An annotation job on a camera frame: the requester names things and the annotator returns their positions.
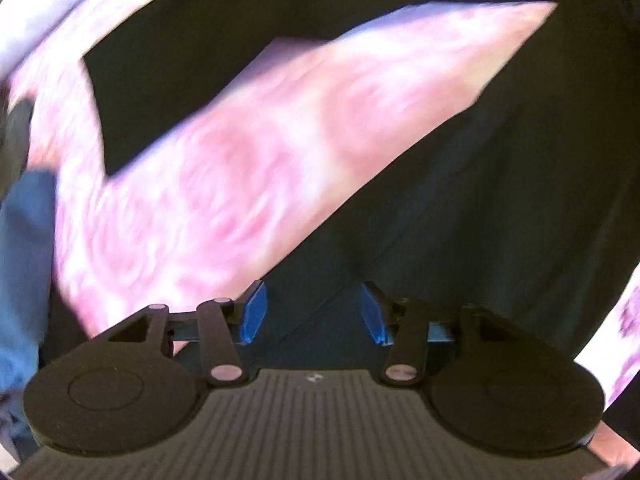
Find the black garment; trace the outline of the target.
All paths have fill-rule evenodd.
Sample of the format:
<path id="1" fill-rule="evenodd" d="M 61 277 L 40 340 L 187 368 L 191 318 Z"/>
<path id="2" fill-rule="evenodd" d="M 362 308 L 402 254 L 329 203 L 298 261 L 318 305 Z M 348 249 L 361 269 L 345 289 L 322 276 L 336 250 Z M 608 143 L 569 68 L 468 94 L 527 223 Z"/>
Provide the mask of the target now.
<path id="1" fill-rule="evenodd" d="M 43 362 L 265 283 L 251 368 L 375 368 L 359 289 L 571 358 L 639 263 L 639 0 L 87 0 L 23 66 Z"/>

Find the pink rose bedsheet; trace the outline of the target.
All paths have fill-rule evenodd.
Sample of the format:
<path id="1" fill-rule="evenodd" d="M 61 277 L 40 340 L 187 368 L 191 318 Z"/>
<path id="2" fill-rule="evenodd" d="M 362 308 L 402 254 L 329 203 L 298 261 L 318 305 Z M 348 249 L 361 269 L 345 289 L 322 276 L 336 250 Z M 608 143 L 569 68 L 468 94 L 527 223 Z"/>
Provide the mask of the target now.
<path id="1" fill-rule="evenodd" d="M 253 356 L 352 356 L 373 278 L 491 307 L 617 398 L 639 369 L 639 32 L 608 0 L 418 6 L 276 41 L 108 174 L 96 77 L 49 40 L 29 171 L 56 181 L 55 285 L 88 336 L 282 281 Z"/>

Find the blue denim garment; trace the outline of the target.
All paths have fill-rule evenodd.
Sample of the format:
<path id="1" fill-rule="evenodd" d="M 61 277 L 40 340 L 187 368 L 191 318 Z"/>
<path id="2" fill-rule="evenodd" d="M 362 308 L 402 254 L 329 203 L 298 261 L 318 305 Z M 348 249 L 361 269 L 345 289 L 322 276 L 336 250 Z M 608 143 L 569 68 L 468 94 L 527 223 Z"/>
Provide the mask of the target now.
<path id="1" fill-rule="evenodd" d="M 48 329 L 55 178 L 29 171 L 1 203 L 1 441 L 26 427 L 22 394 Z"/>

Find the dark grey garment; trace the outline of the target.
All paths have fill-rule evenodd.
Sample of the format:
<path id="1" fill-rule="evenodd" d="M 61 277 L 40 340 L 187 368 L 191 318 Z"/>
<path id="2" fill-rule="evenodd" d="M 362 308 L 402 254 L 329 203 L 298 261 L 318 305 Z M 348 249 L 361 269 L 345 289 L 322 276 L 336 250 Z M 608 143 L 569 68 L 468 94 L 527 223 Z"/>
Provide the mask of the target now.
<path id="1" fill-rule="evenodd" d="M 30 122 L 35 103 L 21 99 L 12 110 L 1 111 L 0 196 L 4 200 L 27 167 Z"/>

